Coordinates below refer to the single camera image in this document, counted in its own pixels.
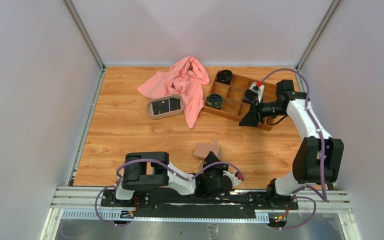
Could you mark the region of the pink card holder wallet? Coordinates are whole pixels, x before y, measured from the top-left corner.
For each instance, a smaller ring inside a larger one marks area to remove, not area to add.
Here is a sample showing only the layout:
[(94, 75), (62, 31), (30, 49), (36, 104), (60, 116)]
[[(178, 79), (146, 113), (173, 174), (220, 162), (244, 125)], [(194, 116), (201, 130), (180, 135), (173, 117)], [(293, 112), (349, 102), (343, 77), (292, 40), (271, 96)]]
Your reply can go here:
[(205, 159), (210, 152), (218, 158), (221, 156), (221, 146), (214, 141), (213, 143), (198, 143), (194, 149), (193, 155), (200, 159)]

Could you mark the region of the beige oval card tray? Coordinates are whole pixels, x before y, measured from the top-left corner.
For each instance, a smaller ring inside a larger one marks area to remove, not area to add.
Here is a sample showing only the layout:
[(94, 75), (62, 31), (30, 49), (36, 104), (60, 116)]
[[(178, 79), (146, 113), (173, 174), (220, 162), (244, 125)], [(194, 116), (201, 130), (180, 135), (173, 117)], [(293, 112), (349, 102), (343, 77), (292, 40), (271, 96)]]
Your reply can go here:
[(147, 102), (145, 111), (153, 120), (179, 115), (184, 111), (184, 99), (179, 94), (151, 99)]

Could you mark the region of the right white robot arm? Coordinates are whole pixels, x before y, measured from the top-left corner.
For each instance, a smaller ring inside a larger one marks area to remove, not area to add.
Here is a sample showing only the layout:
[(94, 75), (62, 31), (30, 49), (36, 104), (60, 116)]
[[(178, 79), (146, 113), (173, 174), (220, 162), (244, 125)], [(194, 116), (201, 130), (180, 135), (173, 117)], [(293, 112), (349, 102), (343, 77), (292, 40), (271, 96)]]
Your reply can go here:
[(316, 117), (306, 92), (295, 91), (292, 80), (281, 80), (276, 84), (275, 101), (264, 102), (264, 85), (261, 81), (251, 84), (244, 93), (250, 104), (249, 111), (239, 125), (257, 127), (268, 123), (270, 118), (289, 117), (298, 130), (301, 145), (292, 162), (292, 170), (281, 178), (274, 179), (267, 186), (266, 204), (278, 209), (293, 196), (313, 185), (320, 185), (316, 191), (327, 201), (327, 184), (334, 183), (339, 175), (344, 143), (333, 138)]

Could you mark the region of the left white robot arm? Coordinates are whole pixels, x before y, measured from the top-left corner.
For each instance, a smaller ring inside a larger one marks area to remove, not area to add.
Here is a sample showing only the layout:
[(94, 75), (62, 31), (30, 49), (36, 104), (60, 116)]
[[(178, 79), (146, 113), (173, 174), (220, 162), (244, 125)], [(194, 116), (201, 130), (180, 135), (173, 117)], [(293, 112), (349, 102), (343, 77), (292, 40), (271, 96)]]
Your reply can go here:
[(212, 197), (229, 192), (244, 179), (239, 171), (230, 172), (229, 162), (209, 151), (198, 173), (185, 173), (175, 167), (164, 151), (129, 153), (116, 170), (118, 182), (114, 200), (120, 206), (129, 206), (137, 191), (169, 187), (180, 196)]

